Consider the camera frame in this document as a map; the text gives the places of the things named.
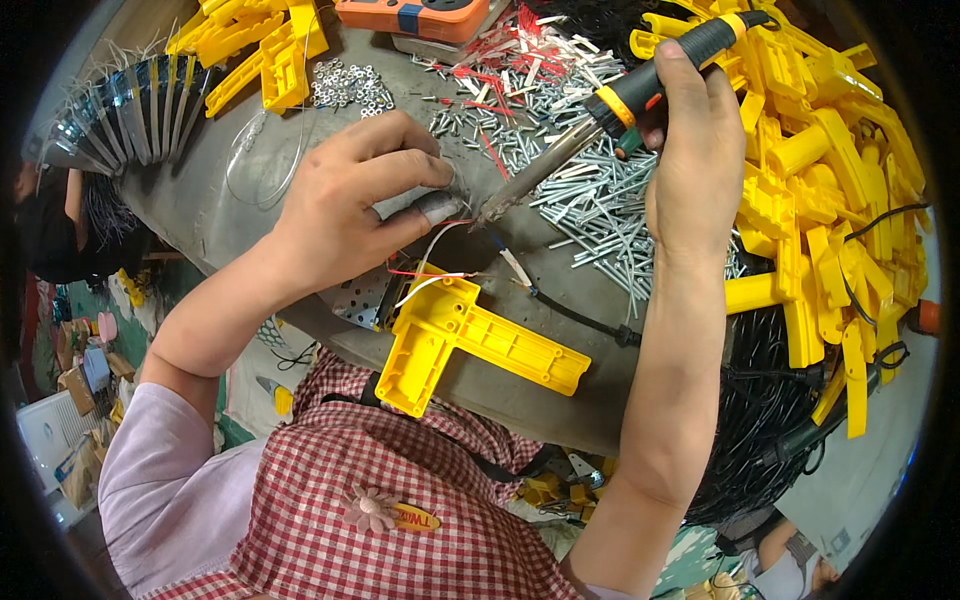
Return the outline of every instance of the soldering iron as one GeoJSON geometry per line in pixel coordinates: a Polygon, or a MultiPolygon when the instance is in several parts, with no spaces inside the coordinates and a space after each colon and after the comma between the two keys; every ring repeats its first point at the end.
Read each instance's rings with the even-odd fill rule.
{"type": "MultiPolygon", "coordinates": [[[[677,41],[690,61],[703,70],[752,27],[773,21],[765,11],[723,14],[694,27],[677,41]]],[[[617,139],[636,125],[639,115],[652,109],[664,95],[652,60],[604,85],[584,104],[593,117],[564,133],[525,169],[517,173],[483,205],[478,225],[498,220],[557,169],[564,166],[603,132],[617,139]]]]}

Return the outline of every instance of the hand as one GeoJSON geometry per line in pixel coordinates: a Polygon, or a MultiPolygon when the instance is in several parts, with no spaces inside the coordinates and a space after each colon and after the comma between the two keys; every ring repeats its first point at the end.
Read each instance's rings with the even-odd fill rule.
{"type": "Polygon", "coordinates": [[[318,292],[382,264],[450,211],[416,207],[380,221],[374,203],[418,185],[444,187],[453,169],[437,140],[408,114],[353,123],[310,151],[294,175],[268,236],[296,294],[318,292]]]}
{"type": "MultiPolygon", "coordinates": [[[[701,75],[675,40],[658,46],[654,61],[670,127],[647,188],[647,227],[669,260],[726,256],[747,144],[736,95],[722,69],[701,75]]],[[[661,130],[643,134],[648,148],[663,143],[661,130]]]]}

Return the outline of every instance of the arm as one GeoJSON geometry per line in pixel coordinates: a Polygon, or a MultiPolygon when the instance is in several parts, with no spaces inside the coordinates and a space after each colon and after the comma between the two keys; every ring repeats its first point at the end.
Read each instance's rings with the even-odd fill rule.
{"type": "Polygon", "coordinates": [[[354,123],[307,154],[274,230],[207,279],[163,322],[141,381],[180,394],[213,426],[220,375],[264,319],[375,267],[452,212],[407,209],[380,222],[371,206],[418,185],[443,187],[452,168],[406,113],[354,123]]]}
{"type": "Polygon", "coordinates": [[[84,249],[87,239],[86,221],[81,209],[83,197],[84,172],[79,169],[70,169],[66,178],[66,203],[63,205],[63,212],[73,221],[74,230],[77,231],[78,251],[84,249]]]}
{"type": "MultiPolygon", "coordinates": [[[[620,467],[564,560],[575,584],[646,598],[713,444],[726,326],[723,266],[743,190],[736,96],[706,80],[675,41],[655,55],[670,129],[647,190],[657,240],[653,293],[620,433],[620,467]]],[[[648,147],[662,132],[645,134],[648,147]]]]}
{"type": "Polygon", "coordinates": [[[756,555],[760,559],[760,568],[764,571],[777,563],[786,552],[786,542],[797,533],[797,526],[792,521],[784,519],[767,537],[760,541],[756,555]]]}

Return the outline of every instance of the orange device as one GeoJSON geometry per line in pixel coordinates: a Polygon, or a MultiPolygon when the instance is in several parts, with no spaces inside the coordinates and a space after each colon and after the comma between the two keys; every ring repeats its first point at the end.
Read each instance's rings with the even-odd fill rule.
{"type": "Polygon", "coordinates": [[[348,27],[462,43],[473,37],[490,0],[340,0],[348,27]]]}

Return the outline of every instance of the red checkered apron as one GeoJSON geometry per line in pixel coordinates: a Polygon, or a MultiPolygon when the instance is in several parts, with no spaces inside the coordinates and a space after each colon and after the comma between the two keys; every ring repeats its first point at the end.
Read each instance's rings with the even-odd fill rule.
{"type": "Polygon", "coordinates": [[[320,402],[360,397],[370,373],[322,350],[297,388],[293,423],[263,451],[250,530],[229,570],[145,597],[580,598],[537,531],[500,508],[518,484],[494,483],[464,451],[518,472],[540,445],[436,398],[418,421],[320,402]],[[354,484],[399,495],[441,526],[359,535],[337,502],[354,484]]]}

